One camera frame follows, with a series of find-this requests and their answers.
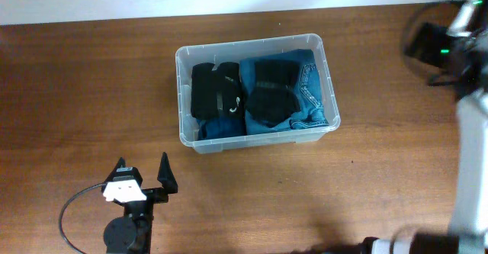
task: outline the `wooden table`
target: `wooden table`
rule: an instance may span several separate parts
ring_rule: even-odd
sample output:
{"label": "wooden table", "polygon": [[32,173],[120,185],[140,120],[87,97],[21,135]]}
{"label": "wooden table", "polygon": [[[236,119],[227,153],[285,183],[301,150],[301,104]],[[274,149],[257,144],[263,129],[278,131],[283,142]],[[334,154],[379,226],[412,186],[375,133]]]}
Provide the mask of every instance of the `wooden table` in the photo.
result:
{"label": "wooden table", "polygon": [[[179,193],[155,207],[153,253],[290,252],[446,227],[458,129],[453,93],[400,60],[418,5],[0,27],[0,252],[69,253],[64,202],[120,156],[155,187],[163,151]],[[434,14],[446,19],[450,13]],[[199,155],[180,143],[175,51],[317,33],[342,118],[315,143]],[[123,209],[94,191],[69,207],[69,238],[105,251]]]}

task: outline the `blue garment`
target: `blue garment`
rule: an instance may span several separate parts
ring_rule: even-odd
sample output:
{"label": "blue garment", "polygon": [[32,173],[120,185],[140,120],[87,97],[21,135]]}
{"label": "blue garment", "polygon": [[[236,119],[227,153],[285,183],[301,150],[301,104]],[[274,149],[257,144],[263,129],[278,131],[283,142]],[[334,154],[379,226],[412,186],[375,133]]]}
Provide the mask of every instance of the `blue garment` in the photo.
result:
{"label": "blue garment", "polygon": [[246,130],[248,135],[272,133],[286,130],[299,130],[313,127],[328,126],[322,104],[319,71],[315,64],[312,50],[293,50],[270,56],[243,59],[240,62],[242,90],[249,97],[255,85],[255,62],[260,59],[292,60],[300,65],[298,82],[294,93],[300,102],[300,112],[293,113],[282,123],[269,127],[263,122],[256,121],[246,111]]}
{"label": "blue garment", "polygon": [[242,118],[221,117],[207,121],[197,120],[197,123],[200,125],[198,140],[213,140],[246,135],[246,126]]}

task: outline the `clear plastic container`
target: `clear plastic container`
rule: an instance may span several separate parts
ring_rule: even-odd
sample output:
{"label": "clear plastic container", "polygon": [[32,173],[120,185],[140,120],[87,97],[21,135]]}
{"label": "clear plastic container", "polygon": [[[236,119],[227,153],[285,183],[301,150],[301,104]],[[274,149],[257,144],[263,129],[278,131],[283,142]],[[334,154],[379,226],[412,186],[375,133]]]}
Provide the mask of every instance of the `clear plastic container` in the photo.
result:
{"label": "clear plastic container", "polygon": [[[216,140],[197,140],[199,126],[191,116],[191,69],[198,63],[238,63],[241,59],[288,52],[295,49],[310,49],[315,56],[322,89],[322,102],[328,127],[290,130]],[[214,153],[248,146],[276,143],[304,143],[316,141],[325,133],[336,130],[341,124],[336,96],[332,88],[322,39],[316,34],[276,37],[264,40],[245,40],[232,43],[216,43],[182,47],[176,51],[176,80],[178,84],[178,114],[180,140],[198,153]]]}

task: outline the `black cable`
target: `black cable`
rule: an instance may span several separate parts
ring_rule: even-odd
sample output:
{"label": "black cable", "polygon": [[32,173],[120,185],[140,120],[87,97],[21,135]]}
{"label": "black cable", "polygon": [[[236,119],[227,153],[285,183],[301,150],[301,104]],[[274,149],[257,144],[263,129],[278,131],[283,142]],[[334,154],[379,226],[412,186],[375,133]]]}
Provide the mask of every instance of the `black cable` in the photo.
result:
{"label": "black cable", "polygon": [[[440,2],[430,2],[425,5],[423,5],[420,9],[418,9],[406,22],[406,25],[403,29],[402,32],[402,38],[400,40],[400,55],[402,57],[403,63],[412,71],[414,74],[419,76],[420,78],[425,78],[430,74],[429,71],[422,69],[420,66],[416,66],[413,64],[412,59],[410,59],[406,54],[406,49],[407,49],[407,42],[410,36],[410,33],[412,32],[412,29],[414,25],[417,23],[419,20],[419,17],[424,14],[426,11],[438,7],[439,5],[443,4],[449,4],[449,5],[455,5],[457,7],[461,7],[466,0],[446,0],[446,1],[440,1]],[[435,79],[438,79],[440,77],[439,75],[435,75],[436,77],[431,77],[429,78],[428,84],[429,86],[442,86],[442,85],[452,85],[455,82],[434,82]]]}
{"label": "black cable", "polygon": [[85,252],[81,251],[80,249],[78,249],[76,246],[74,246],[69,240],[68,238],[66,237],[66,234],[64,233],[63,231],[63,215],[64,215],[64,211],[66,210],[66,208],[68,207],[69,204],[71,204],[77,197],[83,195],[84,193],[88,192],[88,191],[91,191],[93,189],[96,189],[96,188],[99,188],[101,186],[105,186],[107,185],[106,182],[102,182],[102,183],[99,183],[97,185],[93,185],[93,186],[90,186],[89,188],[85,188],[83,190],[81,190],[80,192],[76,193],[75,195],[73,195],[64,205],[63,205],[63,208],[61,209],[61,213],[59,213],[59,219],[58,219],[58,228],[59,228],[59,233],[61,233],[61,237],[64,239],[64,241],[68,244],[68,246],[70,246],[73,250],[75,250],[77,253],[79,254],[86,254]]}

